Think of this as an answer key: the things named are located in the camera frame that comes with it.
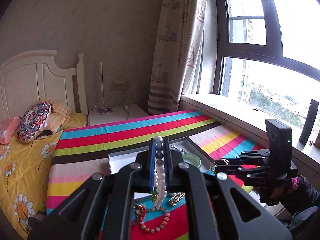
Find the right hand dark glove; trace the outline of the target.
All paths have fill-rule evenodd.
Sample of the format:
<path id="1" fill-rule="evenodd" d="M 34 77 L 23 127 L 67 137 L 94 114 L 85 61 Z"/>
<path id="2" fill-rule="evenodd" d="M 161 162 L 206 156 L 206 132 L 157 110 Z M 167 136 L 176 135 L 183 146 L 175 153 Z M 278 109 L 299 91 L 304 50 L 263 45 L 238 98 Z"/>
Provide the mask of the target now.
<path id="1" fill-rule="evenodd" d="M 319 192 L 301 175 L 285 180 L 272 192 L 271 198 L 280 201 L 291 215 L 319 207 Z"/>

